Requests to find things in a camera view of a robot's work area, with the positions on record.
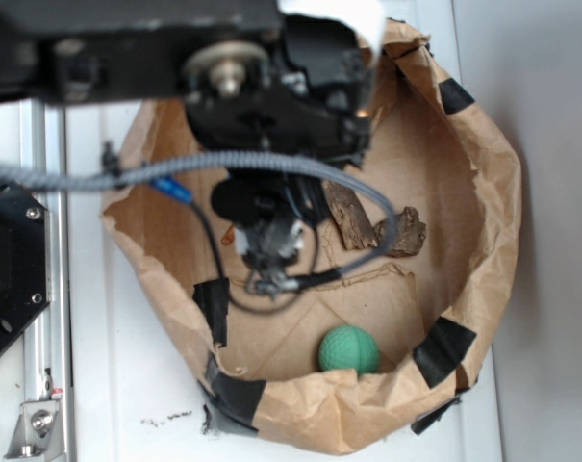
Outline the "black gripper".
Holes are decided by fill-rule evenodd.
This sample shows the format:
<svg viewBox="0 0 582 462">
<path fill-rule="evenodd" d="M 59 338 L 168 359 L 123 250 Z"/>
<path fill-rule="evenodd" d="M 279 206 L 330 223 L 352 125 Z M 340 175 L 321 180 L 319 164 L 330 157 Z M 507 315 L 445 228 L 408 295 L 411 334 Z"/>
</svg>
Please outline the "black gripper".
<svg viewBox="0 0 582 462">
<path fill-rule="evenodd" d="M 187 120 L 207 149 L 274 152 L 333 167 L 363 158 L 373 74 L 354 32 L 338 21 L 291 15 L 272 39 L 204 47 L 184 72 Z M 279 167 L 231 168 L 211 204 L 235 226 L 249 270 L 246 291 L 272 298 L 296 291 L 287 270 L 298 260 L 303 230 L 329 214 L 321 183 Z"/>
</svg>

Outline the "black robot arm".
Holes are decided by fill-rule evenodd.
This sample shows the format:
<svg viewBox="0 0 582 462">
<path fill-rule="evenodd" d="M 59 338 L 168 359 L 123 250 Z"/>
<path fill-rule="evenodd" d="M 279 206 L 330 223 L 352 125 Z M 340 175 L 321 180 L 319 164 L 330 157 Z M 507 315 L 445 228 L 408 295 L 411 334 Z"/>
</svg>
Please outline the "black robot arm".
<svg viewBox="0 0 582 462">
<path fill-rule="evenodd" d="M 149 184 L 192 206 L 176 174 L 225 168 L 211 202 L 241 232 L 247 291 L 300 293 L 350 272 L 288 268 L 302 227 L 326 218 L 323 181 L 370 194 L 343 168 L 369 144 L 372 70 L 355 26 L 280 1 L 0 1 L 0 102 L 174 98 L 203 149 L 136 168 L 106 149 L 95 176 L 0 166 L 0 180 L 37 192 Z"/>
</svg>

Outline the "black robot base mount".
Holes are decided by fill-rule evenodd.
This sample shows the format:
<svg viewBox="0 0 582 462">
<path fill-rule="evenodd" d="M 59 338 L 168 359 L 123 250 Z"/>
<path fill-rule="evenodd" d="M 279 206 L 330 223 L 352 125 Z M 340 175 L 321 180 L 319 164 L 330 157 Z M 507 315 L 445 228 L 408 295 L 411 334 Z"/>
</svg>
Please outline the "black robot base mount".
<svg viewBox="0 0 582 462">
<path fill-rule="evenodd" d="M 0 357 L 49 304 L 46 208 L 0 179 Z"/>
</svg>

